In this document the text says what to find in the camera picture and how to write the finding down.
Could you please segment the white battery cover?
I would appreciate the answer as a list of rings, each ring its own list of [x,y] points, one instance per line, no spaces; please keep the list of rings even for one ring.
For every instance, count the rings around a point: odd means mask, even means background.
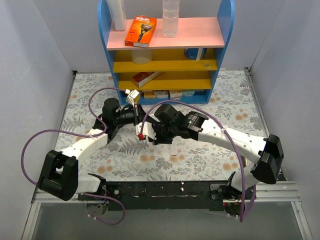
[[[170,155],[176,156],[178,154],[178,149],[176,146],[170,146]]]

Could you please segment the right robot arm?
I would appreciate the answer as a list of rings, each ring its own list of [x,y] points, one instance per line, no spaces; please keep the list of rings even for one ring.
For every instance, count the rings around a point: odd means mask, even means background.
[[[233,151],[251,162],[243,170],[233,172],[222,188],[230,198],[239,198],[259,182],[269,185],[277,182],[284,159],[278,136],[253,136],[218,124],[198,110],[183,114],[168,103],[162,104],[154,116],[158,119],[152,124],[155,144],[170,144],[175,137],[193,139]]]

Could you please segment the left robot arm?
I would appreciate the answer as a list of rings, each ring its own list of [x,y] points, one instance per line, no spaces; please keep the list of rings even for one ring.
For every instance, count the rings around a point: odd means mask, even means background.
[[[84,193],[89,193],[95,200],[103,199],[107,193],[106,180],[94,173],[81,175],[79,167],[93,153],[109,144],[122,127],[138,125],[145,115],[141,104],[127,104],[120,108],[118,99],[106,99],[102,113],[86,136],[61,151],[47,153],[37,187],[63,201]]]

